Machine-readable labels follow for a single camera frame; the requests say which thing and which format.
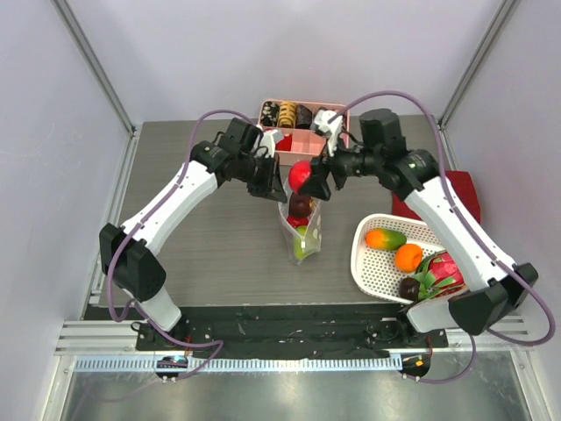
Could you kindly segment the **red apple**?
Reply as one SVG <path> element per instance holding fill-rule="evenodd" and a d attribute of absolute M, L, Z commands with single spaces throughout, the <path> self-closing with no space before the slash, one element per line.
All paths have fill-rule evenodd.
<path fill-rule="evenodd" d="M 288 185 L 298 193 L 312 175 L 310 161 L 297 161 L 288 171 Z"/>

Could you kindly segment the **green pear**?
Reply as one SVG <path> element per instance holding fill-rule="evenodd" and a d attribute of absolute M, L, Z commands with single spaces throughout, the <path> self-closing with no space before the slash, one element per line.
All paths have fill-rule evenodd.
<path fill-rule="evenodd" d="M 293 237 L 293 252 L 297 260 L 303 260 L 321 250 L 319 231 L 316 228 L 300 226 L 296 228 L 296 232 Z"/>

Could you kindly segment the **dark purple plum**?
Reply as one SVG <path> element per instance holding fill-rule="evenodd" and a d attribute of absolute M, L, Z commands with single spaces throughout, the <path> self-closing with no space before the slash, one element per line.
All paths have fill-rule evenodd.
<path fill-rule="evenodd" d="M 307 218 L 313 211 L 314 200 L 311 196 L 293 192 L 288 203 L 288 214 L 297 218 Z"/>

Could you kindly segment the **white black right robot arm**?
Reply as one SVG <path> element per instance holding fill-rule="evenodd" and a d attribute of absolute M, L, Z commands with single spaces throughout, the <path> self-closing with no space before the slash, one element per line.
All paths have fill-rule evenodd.
<path fill-rule="evenodd" d="M 377 177 L 438 237 L 467 287 L 465 292 L 410 306 L 407 317 L 395 326 L 397 339 L 405 346 L 416 346 L 429 331 L 454 326 L 471 335 L 481 334 L 522 303 L 527 293 L 517 279 L 534 285 L 536 269 L 530 263 L 515 263 L 472 216 L 458 216 L 464 206 L 456 197 L 447 197 L 453 191 L 450 182 L 439 174 L 429 152 L 407 149 L 395 113 L 389 109 L 368 111 L 359 123 L 362 143 L 348 149 L 341 139 L 342 116 L 335 111 L 317 112 L 311 129 L 325 138 L 326 145 L 307 164 L 311 173 L 299 193 L 327 201 L 329 175 L 337 189 L 343 188 L 350 176 Z"/>

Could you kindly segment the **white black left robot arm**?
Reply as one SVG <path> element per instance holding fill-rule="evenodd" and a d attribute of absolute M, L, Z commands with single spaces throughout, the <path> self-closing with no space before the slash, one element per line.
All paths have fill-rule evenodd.
<path fill-rule="evenodd" d="M 181 310 L 164 286 L 167 274 L 157 256 L 183 219 L 225 182 L 245 184 L 258 198 L 286 203 L 276 145 L 278 129 L 264 131 L 241 118 L 212 141 L 193 145 L 178 173 L 135 216 L 120 226 L 107 224 L 99 234 L 103 273 L 135 302 L 138 311 L 158 326 L 156 339 L 169 350 L 187 337 Z"/>

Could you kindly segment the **clear polka dot zip bag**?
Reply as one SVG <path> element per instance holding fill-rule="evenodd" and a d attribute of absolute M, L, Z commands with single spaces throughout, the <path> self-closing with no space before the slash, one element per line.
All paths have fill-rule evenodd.
<path fill-rule="evenodd" d="M 294 264 L 300 264 L 310 255 L 321 251 L 321 204 L 321 201 L 312 198 L 310 214 L 299 218 L 289 215 L 290 202 L 277 203 L 280 229 L 287 245 L 288 257 Z"/>

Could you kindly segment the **orange tangerine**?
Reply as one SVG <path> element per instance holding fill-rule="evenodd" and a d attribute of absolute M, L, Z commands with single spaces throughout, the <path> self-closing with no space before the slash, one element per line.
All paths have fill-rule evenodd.
<path fill-rule="evenodd" d="M 423 249 L 416 245 L 407 243 L 397 249 L 394 264 L 403 273 L 413 273 L 423 260 Z"/>

